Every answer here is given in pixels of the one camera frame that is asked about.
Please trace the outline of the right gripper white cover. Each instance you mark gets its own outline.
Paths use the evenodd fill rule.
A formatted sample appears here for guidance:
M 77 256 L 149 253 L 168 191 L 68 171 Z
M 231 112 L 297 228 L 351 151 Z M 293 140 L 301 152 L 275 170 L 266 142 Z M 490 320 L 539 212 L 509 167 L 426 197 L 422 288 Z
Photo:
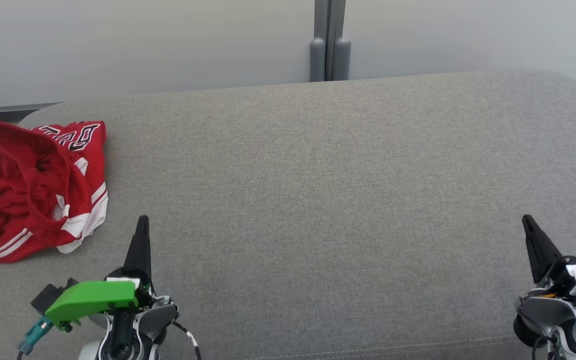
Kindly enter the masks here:
M 514 334 L 533 351 L 576 351 L 576 256 L 563 256 L 530 214 L 521 221 L 535 287 L 515 301 Z

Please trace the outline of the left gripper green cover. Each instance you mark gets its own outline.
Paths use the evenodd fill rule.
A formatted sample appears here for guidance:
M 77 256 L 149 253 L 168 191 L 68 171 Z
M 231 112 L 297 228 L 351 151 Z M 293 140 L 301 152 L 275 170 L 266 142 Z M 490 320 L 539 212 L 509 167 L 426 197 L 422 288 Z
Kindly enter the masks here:
M 101 281 L 44 289 L 44 330 L 71 332 L 82 318 L 105 328 L 103 338 L 85 351 L 157 351 L 169 326 L 179 326 L 179 307 L 158 296 L 153 285 L 150 221 L 141 215 L 122 268 Z

